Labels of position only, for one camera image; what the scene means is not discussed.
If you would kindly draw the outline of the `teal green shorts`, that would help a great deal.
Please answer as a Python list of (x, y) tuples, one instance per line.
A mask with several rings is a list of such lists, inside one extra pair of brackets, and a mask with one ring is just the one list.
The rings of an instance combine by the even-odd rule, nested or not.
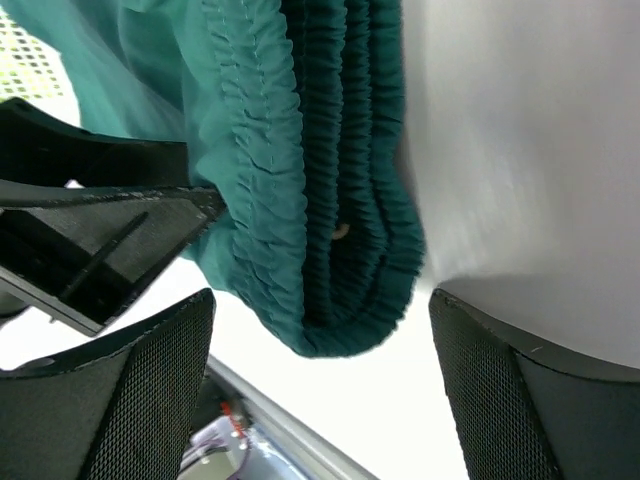
[(6, 1), (61, 56), (84, 128), (183, 142), (227, 210), (188, 250), (304, 357), (396, 328), (422, 266), (394, 165), (397, 1)]

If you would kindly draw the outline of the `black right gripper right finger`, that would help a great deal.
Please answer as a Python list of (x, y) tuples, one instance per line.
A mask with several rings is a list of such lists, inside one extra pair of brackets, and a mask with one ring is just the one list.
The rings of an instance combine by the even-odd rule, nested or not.
[(442, 289), (429, 312), (470, 478), (638, 478), (638, 369), (544, 340)]

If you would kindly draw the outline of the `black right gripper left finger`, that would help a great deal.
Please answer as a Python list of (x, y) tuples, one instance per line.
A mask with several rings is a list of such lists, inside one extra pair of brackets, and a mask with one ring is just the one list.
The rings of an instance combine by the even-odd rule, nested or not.
[(212, 335), (201, 290), (1, 374), (4, 479), (175, 479)]

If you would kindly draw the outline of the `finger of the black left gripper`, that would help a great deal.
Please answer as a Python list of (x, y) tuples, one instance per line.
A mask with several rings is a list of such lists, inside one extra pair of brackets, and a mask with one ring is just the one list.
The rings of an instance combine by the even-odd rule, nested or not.
[(1, 318), (35, 307), (86, 334), (128, 310), (224, 212), (182, 143), (109, 137), (1, 105)]

